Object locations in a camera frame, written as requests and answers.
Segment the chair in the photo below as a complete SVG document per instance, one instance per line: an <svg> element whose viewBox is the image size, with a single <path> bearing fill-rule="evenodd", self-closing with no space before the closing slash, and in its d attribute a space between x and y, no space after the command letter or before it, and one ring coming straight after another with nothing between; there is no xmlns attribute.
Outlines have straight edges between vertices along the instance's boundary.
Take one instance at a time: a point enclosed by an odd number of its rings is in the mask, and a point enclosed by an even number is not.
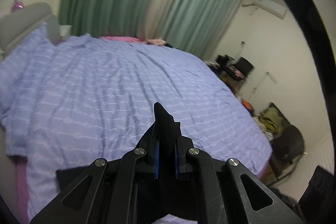
<svg viewBox="0 0 336 224"><path fill-rule="evenodd" d="M232 67L225 67L224 71L235 81L241 82L251 73L254 69L253 65L245 58L240 58ZM236 70L240 71L244 77L236 76Z"/></svg>
<svg viewBox="0 0 336 224"><path fill-rule="evenodd" d="M232 60L234 59L228 55L224 55L224 56L218 55L216 59L216 62L219 64L217 73L220 74L224 70L224 68L232 62Z"/></svg>
<svg viewBox="0 0 336 224"><path fill-rule="evenodd" d="M301 132L295 126L290 125L271 144L273 152L269 159L269 164L276 177L276 182L278 182L294 171L305 151L305 141ZM286 172L285 175L281 176L288 164L292 165L290 172Z"/></svg>

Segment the air conditioner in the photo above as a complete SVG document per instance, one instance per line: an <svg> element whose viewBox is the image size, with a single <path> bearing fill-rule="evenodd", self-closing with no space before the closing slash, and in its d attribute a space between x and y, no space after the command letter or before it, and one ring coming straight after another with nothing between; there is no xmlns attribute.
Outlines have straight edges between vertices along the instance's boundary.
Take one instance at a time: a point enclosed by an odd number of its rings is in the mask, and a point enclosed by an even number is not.
<svg viewBox="0 0 336 224"><path fill-rule="evenodd" d="M271 0L254 0L253 4L281 19L284 19L287 8Z"/></svg>

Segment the gray headboard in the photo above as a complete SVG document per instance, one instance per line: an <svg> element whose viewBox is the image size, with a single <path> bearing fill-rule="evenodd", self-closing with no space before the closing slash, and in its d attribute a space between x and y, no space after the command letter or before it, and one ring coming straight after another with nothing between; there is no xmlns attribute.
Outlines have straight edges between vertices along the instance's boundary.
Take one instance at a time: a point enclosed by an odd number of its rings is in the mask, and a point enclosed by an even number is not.
<svg viewBox="0 0 336 224"><path fill-rule="evenodd" d="M42 22L47 22L48 38L52 43L60 39L58 19L47 3L39 2L16 10L0 19L0 51L6 57L26 35Z"/></svg>
<svg viewBox="0 0 336 224"><path fill-rule="evenodd" d="M31 4L1 18L0 61L44 21L47 22L48 38L52 43L59 41L58 20L47 3ZM5 146L5 132L0 125L0 195L16 218L20 219L16 200L15 163L6 156Z"/></svg>

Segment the metal screw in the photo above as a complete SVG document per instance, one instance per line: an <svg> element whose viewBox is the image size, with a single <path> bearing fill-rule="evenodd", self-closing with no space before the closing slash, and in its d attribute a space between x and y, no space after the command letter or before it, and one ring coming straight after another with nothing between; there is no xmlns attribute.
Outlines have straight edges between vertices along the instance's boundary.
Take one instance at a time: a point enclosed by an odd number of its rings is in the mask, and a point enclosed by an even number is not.
<svg viewBox="0 0 336 224"><path fill-rule="evenodd" d="M97 159L95 162L95 165L98 167L104 166L105 165L105 160L104 159Z"/></svg>
<svg viewBox="0 0 336 224"><path fill-rule="evenodd" d="M145 153L145 150L143 148L136 148L134 150L134 153L137 155L142 155L143 153Z"/></svg>
<svg viewBox="0 0 336 224"><path fill-rule="evenodd" d="M197 155L200 151L197 148L190 148L189 153L191 155Z"/></svg>
<svg viewBox="0 0 336 224"><path fill-rule="evenodd" d="M235 158L229 159L229 164L232 166L237 166L239 164L239 160Z"/></svg>

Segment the wrinkled bedding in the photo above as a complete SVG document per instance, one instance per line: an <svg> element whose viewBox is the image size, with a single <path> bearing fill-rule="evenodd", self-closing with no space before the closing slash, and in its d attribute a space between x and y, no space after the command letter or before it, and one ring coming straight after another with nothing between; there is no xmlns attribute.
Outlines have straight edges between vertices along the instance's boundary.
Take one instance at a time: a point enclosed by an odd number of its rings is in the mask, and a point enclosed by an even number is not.
<svg viewBox="0 0 336 224"><path fill-rule="evenodd" d="M29 220L57 195L56 170L133 149L155 102L213 158L235 157L254 174L268 161L267 139L197 57L88 34L54 46L45 25L31 32L0 64L0 121L7 154L28 159Z"/></svg>

